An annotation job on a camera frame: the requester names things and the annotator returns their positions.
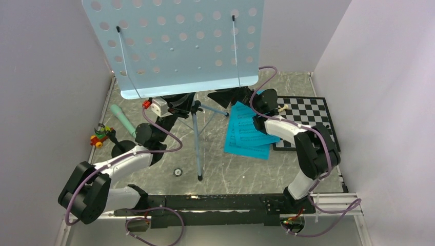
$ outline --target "light blue perforated panel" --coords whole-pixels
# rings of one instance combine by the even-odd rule
[[[238,74],[241,86],[258,80],[264,0],[82,3],[123,98],[139,98],[133,85],[140,97],[152,97],[238,87]],[[233,14],[239,72],[234,59]],[[125,60],[116,26],[121,27]]]

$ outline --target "gray tabletop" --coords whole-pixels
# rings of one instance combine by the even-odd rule
[[[259,83],[271,74],[272,71],[261,71]],[[302,72],[280,72],[265,87],[275,88],[278,95],[282,96],[314,96],[308,76]],[[196,99],[208,106],[225,110],[210,100],[207,93],[209,92],[197,93]],[[143,99],[123,99],[119,87],[115,85],[109,107],[112,104],[119,105],[136,127],[145,122],[141,114],[142,102]],[[199,129],[202,129],[212,114],[209,110],[197,113]],[[153,120],[156,119],[151,110],[148,110],[147,115]],[[109,108],[103,122],[115,128],[118,140],[134,140]],[[183,119],[183,122],[192,125],[191,117]],[[299,170],[296,152],[274,151],[271,145],[268,160],[225,153],[223,149],[227,126],[228,118],[217,114],[200,135],[203,181],[197,179],[193,131],[183,123],[177,122],[171,132],[183,141],[183,148],[165,154],[158,163],[123,178],[113,186],[122,188],[128,184],[135,184],[152,195],[281,193],[293,181]],[[167,137],[165,144],[168,145],[168,149],[178,145],[171,137]],[[102,148],[95,150],[92,163],[110,159],[112,147],[113,143],[110,141],[104,142]],[[176,168],[183,170],[182,176],[174,176],[173,171]],[[337,169],[320,183],[315,192],[343,192]]]

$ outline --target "green tube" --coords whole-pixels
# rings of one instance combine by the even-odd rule
[[[125,114],[122,112],[122,109],[118,105],[113,104],[112,106],[110,106],[110,111],[112,111],[112,113],[121,121],[121,123],[127,129],[127,131],[134,138],[136,138],[136,128],[127,119]]]

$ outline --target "small round object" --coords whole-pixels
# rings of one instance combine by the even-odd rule
[[[176,168],[174,170],[174,176],[175,177],[180,177],[183,174],[183,170],[181,168]]]

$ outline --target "tripod leg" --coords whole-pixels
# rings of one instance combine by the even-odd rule
[[[198,168],[198,180],[201,181],[203,180],[203,170],[200,161],[200,134],[198,132],[198,121],[195,113],[192,113],[192,120],[193,120],[193,133],[195,135],[195,152],[196,152],[196,165]]]
[[[211,110],[211,111],[216,112],[218,114],[223,114],[223,115],[225,115],[227,117],[230,116],[230,114],[228,112],[224,112],[224,111],[221,111],[221,110],[218,110],[218,109],[214,109],[214,108],[209,107],[209,106],[204,105],[204,104],[201,104],[200,107],[203,108],[203,109]]]

